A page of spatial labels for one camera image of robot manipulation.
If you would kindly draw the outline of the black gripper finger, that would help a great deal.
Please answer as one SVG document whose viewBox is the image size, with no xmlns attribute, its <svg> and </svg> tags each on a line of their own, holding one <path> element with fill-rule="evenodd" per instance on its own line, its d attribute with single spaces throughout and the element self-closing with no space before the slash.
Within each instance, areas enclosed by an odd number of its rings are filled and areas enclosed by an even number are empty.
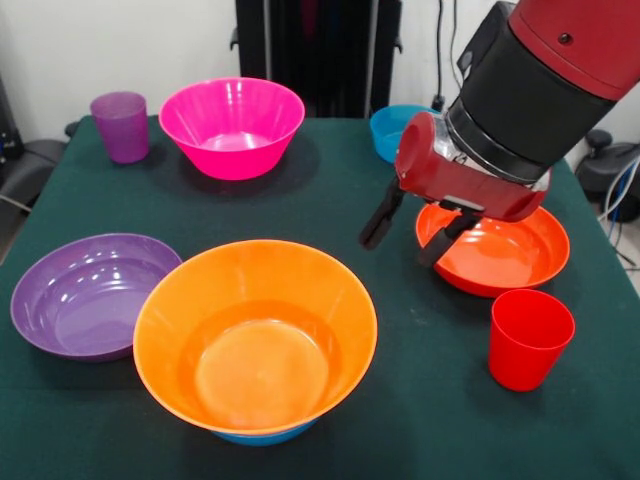
<svg viewBox="0 0 640 480">
<path fill-rule="evenodd" d="M 453 218 L 447 225 L 440 228 L 418 254 L 418 261 L 425 267 L 434 266 L 440 258 L 467 231 L 473 229 L 480 221 L 480 217 L 469 213 Z"/>
<path fill-rule="evenodd" d="M 393 178 L 378 208 L 360 232 L 358 241 L 366 250 L 375 249 L 388 233 L 393 217 L 402 204 L 404 191 L 399 179 Z"/>
</svg>

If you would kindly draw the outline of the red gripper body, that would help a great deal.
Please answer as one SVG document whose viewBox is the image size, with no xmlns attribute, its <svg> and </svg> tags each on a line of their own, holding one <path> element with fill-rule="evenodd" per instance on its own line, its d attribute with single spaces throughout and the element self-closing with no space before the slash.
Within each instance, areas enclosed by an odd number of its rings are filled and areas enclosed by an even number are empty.
<svg viewBox="0 0 640 480">
<path fill-rule="evenodd" d="M 454 144 L 444 117 L 430 112 L 419 112 L 408 122 L 395 170 L 407 193 L 431 202 L 451 201 L 506 222 L 531 215 L 551 184 L 550 172 L 529 185 L 491 173 Z"/>
</svg>

